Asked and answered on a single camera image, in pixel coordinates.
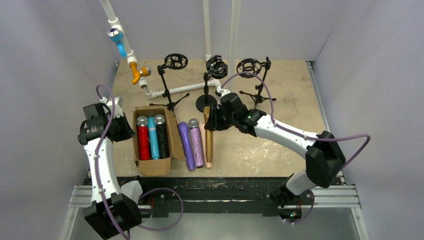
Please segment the glitter purple microphone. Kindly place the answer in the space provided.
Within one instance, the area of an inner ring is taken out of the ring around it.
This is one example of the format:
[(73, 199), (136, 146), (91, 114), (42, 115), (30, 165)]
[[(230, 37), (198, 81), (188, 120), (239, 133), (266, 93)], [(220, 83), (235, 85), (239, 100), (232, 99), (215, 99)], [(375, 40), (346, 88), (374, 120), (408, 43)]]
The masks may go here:
[(204, 153), (203, 153), (202, 136), (200, 131), (200, 123), (196, 118), (191, 118), (188, 121), (188, 127), (189, 127), (191, 147), (192, 147), (195, 167), (203, 168)]

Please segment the pink microphone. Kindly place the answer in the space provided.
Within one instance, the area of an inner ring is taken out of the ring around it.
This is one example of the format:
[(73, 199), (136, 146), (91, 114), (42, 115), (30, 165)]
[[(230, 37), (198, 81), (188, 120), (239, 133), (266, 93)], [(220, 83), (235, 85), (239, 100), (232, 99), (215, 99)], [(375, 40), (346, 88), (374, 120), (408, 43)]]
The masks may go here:
[(202, 145), (203, 145), (203, 152), (205, 156), (205, 164), (207, 168), (212, 167), (213, 163), (213, 144), (214, 144), (214, 138), (213, 133), (209, 130), (205, 130), (205, 124), (201, 123), (199, 126), (201, 137), (202, 137)]

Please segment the light blue microphone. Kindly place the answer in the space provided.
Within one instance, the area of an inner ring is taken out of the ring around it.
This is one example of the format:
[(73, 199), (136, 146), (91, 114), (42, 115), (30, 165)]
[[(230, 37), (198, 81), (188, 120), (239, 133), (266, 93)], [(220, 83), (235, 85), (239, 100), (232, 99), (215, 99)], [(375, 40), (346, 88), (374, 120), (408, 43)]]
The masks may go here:
[(151, 158), (153, 160), (158, 160), (160, 158), (159, 144), (155, 119), (153, 117), (149, 117), (147, 119), (147, 129), (149, 134)]

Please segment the red glitter microphone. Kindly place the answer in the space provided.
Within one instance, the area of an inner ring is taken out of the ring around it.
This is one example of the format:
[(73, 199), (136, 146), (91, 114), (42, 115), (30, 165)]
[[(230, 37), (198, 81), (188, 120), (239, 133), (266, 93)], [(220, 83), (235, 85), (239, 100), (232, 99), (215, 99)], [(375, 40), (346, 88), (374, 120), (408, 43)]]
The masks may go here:
[(146, 116), (138, 116), (136, 119), (138, 152), (139, 159), (142, 161), (151, 160), (148, 118)]

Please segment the gold microphone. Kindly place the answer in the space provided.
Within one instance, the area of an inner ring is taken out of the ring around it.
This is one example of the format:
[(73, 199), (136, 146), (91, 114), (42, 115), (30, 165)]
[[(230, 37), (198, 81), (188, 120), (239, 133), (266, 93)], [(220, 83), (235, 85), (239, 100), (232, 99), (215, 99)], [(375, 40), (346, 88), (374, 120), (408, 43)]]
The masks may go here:
[(214, 154), (214, 135), (211, 130), (206, 129), (206, 123), (210, 117), (211, 107), (205, 106), (203, 111), (204, 117), (204, 132), (205, 132), (205, 156), (206, 156), (206, 167), (212, 168), (213, 154)]

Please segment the black round-base mic stand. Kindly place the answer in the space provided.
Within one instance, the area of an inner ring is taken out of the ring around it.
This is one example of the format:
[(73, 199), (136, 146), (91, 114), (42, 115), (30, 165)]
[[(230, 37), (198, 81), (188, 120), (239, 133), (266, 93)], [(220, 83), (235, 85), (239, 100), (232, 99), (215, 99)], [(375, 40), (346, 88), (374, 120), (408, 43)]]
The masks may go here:
[(217, 100), (210, 94), (210, 87), (214, 80), (221, 80), (228, 75), (228, 65), (223, 61), (221, 55), (214, 55), (206, 61), (206, 72), (203, 74), (203, 95), (199, 96), (195, 102), (197, 110), (201, 113), (204, 108), (217, 104)]

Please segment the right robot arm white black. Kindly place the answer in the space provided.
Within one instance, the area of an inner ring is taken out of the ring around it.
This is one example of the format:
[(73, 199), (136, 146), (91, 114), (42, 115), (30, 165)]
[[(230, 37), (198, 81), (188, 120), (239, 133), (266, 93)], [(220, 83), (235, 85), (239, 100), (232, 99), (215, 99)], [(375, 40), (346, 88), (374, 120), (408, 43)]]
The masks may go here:
[(305, 169), (292, 174), (281, 187), (281, 191), (293, 196), (314, 187), (328, 188), (346, 163), (332, 133), (302, 131), (262, 110), (248, 109), (234, 92), (222, 95), (218, 104), (205, 107), (204, 116), (207, 131), (235, 127), (243, 134), (270, 140), (301, 156)]

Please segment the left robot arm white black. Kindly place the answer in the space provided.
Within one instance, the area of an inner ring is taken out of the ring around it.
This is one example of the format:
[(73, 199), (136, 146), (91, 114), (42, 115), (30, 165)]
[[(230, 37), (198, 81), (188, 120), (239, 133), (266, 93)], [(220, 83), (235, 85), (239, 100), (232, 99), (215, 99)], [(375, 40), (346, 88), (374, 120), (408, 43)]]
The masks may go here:
[(117, 107), (112, 101), (85, 106), (85, 120), (77, 136), (87, 155), (92, 177), (91, 199), (89, 206), (83, 209), (83, 216), (104, 240), (127, 235), (130, 229), (142, 223), (138, 209), (143, 193), (140, 182), (135, 179), (120, 185), (115, 173), (114, 143), (135, 135), (126, 115)]

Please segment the black glitter microphone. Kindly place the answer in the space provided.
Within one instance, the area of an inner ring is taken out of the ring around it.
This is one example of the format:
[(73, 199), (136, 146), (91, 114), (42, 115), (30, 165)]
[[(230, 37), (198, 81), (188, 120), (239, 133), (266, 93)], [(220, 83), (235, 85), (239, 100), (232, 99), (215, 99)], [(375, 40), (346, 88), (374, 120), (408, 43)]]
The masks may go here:
[(165, 116), (162, 114), (157, 114), (154, 117), (154, 123), (156, 126), (159, 157), (160, 159), (167, 159), (170, 157), (170, 152)]

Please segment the brown cardboard box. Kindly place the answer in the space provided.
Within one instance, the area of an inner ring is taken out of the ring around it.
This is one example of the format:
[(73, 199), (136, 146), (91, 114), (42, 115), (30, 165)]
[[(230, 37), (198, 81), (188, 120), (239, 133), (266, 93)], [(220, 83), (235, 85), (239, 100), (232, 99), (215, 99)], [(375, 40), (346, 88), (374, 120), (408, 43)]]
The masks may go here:
[[(136, 120), (139, 116), (154, 117), (158, 114), (164, 115), (168, 140), (168, 152), (170, 157), (163, 159), (140, 159), (139, 138)], [(171, 161), (185, 162), (186, 157), (183, 150), (181, 137), (175, 114), (164, 106), (139, 106), (132, 112), (132, 126), (135, 136), (132, 138), (134, 162), (139, 173), (143, 176), (164, 176), (169, 174)]]

